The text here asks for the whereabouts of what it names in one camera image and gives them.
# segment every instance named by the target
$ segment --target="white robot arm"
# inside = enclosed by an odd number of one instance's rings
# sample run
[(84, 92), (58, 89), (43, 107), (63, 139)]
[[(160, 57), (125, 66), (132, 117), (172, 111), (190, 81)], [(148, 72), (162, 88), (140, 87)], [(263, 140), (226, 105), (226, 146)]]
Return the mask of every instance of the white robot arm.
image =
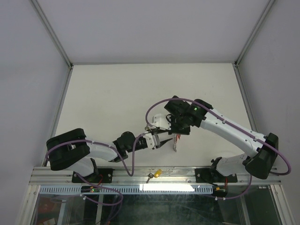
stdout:
[[(209, 108), (214, 114), (222, 118), (222, 120), (218, 119), (212, 113), (207, 113), (205, 109), (195, 104), (190, 105), (181, 100), (169, 101), (165, 109), (170, 114), (157, 114), (152, 118), (152, 123), (146, 127), (145, 135), (139, 137), (135, 150), (160, 148), (166, 142), (172, 140), (170, 138), (161, 142), (158, 137), (160, 133), (189, 135), (190, 126), (201, 127), (223, 137), (245, 152), (245, 154), (234, 157), (218, 157), (212, 160), (211, 173), (217, 173), (220, 176), (229, 176), (234, 173), (248, 172), (260, 179), (266, 179), (277, 155), (256, 140), (263, 140), (271, 146), (278, 148), (278, 137), (272, 133), (265, 136), (244, 128), (227, 119), (208, 103), (199, 99), (195, 101)], [(228, 125), (226, 121), (251, 133), (255, 138), (250, 138), (238, 129)], [(50, 150), (58, 144), (74, 140), (85, 140), (85, 138), (84, 131), (78, 128), (49, 139), (47, 141), (47, 148)], [(51, 169), (69, 169), (81, 174), (83, 177), (89, 176), (97, 169), (93, 158), (101, 158), (109, 162), (119, 162), (120, 157), (113, 149), (117, 150), (122, 158), (127, 158), (127, 153), (133, 150), (134, 141), (135, 136), (127, 131), (111, 143), (89, 141), (61, 146), (49, 155)]]

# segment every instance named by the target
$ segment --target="yellow object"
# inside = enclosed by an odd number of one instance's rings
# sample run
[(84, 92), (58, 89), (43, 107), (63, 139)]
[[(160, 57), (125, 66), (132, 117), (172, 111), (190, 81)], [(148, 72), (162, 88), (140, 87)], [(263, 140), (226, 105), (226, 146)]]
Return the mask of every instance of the yellow object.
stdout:
[(157, 170), (156, 173), (154, 174), (154, 177), (157, 178), (159, 177), (161, 174), (163, 173), (163, 171), (161, 169)]

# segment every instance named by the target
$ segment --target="key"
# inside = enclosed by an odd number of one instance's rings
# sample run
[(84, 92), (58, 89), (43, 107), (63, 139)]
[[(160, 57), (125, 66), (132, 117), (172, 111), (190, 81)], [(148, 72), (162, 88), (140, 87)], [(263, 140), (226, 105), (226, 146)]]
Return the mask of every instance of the key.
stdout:
[(148, 180), (146, 181), (146, 184), (148, 184), (148, 182), (150, 181), (151, 178), (153, 178), (154, 175), (152, 173), (149, 173), (148, 175)]

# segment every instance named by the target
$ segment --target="glass panel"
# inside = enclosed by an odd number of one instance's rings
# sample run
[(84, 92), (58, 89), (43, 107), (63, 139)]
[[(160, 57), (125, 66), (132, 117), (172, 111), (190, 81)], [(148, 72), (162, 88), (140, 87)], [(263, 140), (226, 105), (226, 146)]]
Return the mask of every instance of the glass panel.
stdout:
[[(243, 187), (229, 186), (239, 194)], [(113, 203), (118, 195), (89, 195)], [(279, 225), (268, 188), (252, 186), (244, 199), (218, 200), (203, 195), (124, 195), (120, 206), (101, 206), (80, 196), (40, 195), (32, 225)]]

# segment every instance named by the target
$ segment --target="white wall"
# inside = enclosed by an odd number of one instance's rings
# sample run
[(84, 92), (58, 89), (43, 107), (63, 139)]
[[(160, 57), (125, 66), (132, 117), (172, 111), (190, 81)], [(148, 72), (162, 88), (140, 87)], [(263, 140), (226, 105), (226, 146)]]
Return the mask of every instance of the white wall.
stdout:
[[(250, 128), (230, 63), (89, 65), (74, 66), (57, 135), (83, 128), (90, 138), (107, 143), (125, 131), (137, 136), (144, 132), (150, 106), (174, 95), (203, 99)], [(157, 113), (167, 114), (164, 105), (154, 108), (149, 119)], [(243, 153), (223, 138), (196, 127), (191, 128), (191, 135), (181, 137), (177, 153), (172, 147), (169, 142), (160, 149), (140, 150), (135, 155), (135, 165), (205, 166), (211, 165), (213, 158)], [(123, 166), (104, 160), (96, 162), (101, 166)], [(131, 165), (131, 154), (126, 163)]]
[(15, 223), (40, 165), (67, 66), (28, 0), (0, 3), (0, 223)]
[(39, 0), (73, 63), (233, 62), (268, 0)]
[[(300, 1), (279, 0), (240, 66), (261, 132), (279, 136), (279, 150), (292, 164), (284, 189), (300, 224)], [(277, 163), (281, 171), (286, 167)]]

